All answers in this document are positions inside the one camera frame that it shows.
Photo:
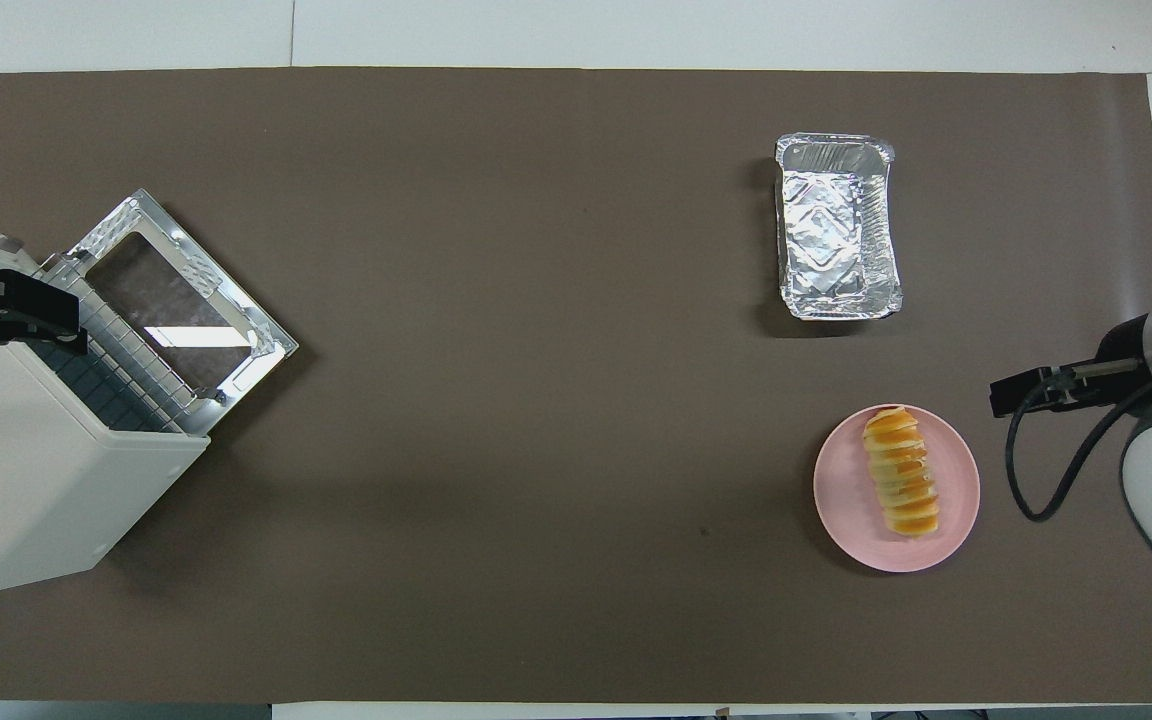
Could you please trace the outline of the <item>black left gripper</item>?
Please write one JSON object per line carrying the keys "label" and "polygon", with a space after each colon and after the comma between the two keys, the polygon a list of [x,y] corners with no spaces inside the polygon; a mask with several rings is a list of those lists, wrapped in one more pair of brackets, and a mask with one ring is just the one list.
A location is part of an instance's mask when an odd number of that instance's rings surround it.
{"label": "black left gripper", "polygon": [[79,318],[76,296],[41,279],[0,270],[0,343],[44,341],[71,356],[84,356],[90,338]]}

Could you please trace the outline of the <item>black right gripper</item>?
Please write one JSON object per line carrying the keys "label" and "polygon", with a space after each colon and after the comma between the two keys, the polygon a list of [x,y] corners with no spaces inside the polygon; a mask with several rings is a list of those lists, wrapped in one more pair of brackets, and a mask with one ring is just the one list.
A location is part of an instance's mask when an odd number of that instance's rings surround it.
{"label": "black right gripper", "polygon": [[1062,411],[1085,407],[1117,404],[1130,392],[1151,381],[1144,356],[1143,331],[1146,320],[1134,318],[1112,328],[1102,338],[1091,361],[1060,366],[1037,366],[990,384],[991,414],[1006,418],[1020,410],[1028,393],[1064,370],[1111,364],[1111,373],[1076,378],[1068,389],[1049,386],[1037,397],[1039,404],[1061,404]]}

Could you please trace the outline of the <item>glazed bread roll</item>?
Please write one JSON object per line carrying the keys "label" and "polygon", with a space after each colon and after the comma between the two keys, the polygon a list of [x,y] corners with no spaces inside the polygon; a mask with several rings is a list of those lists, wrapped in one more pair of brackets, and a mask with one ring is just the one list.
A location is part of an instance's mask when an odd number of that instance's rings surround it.
{"label": "glazed bread roll", "polygon": [[940,493],[919,420],[908,407],[884,406],[867,419],[861,442],[887,529],[909,538],[934,535],[940,529]]}

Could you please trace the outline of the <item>aluminium foil tray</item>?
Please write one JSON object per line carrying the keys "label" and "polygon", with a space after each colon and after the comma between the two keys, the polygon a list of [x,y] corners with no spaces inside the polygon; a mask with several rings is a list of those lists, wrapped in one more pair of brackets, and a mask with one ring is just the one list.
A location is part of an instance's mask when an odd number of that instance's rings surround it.
{"label": "aluminium foil tray", "polygon": [[904,306],[890,234],[890,143],[790,132],[776,141],[780,293],[799,323],[873,323]]}

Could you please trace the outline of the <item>white toaster oven body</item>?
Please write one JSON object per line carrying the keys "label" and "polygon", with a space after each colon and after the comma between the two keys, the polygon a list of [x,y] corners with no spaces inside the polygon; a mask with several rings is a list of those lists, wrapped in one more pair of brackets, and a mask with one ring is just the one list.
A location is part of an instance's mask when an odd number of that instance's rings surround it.
{"label": "white toaster oven body", "polygon": [[[0,270],[40,268],[0,236]],[[210,442],[106,427],[31,341],[0,343],[0,591],[93,568]]]}

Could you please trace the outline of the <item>glass oven door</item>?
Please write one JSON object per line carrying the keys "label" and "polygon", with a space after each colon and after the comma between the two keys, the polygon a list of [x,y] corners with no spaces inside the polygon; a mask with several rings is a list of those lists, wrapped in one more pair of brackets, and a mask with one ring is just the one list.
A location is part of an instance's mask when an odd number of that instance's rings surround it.
{"label": "glass oven door", "polygon": [[206,435],[298,350],[214,256],[147,191],[120,202],[60,253],[147,346],[200,392],[187,419]]}

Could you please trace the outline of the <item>pink round plate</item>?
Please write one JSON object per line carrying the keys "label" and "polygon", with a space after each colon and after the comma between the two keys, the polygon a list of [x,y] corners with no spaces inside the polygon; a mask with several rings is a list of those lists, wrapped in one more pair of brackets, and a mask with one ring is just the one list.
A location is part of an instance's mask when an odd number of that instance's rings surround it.
{"label": "pink round plate", "polygon": [[980,475],[972,450],[952,425],[922,407],[904,406],[919,420],[940,493],[940,529],[909,538],[892,533],[867,473],[864,425],[882,404],[838,424],[814,461],[814,507],[832,541],[850,558],[881,571],[914,573],[940,564],[965,541],[980,506]]}

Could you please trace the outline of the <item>brown table mat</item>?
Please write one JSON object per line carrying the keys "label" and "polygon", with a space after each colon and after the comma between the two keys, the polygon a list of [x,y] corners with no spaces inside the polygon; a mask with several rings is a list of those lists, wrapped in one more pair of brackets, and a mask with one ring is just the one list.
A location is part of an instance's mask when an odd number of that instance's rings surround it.
{"label": "brown table mat", "polygon": [[[0,74],[0,232],[147,190],[300,341],[93,570],[0,592],[0,700],[1152,702],[1116,430],[1055,520],[988,382],[1152,304],[1143,76]],[[799,323],[776,141],[890,143],[900,313]],[[838,424],[980,475],[923,571],[823,526]]]}

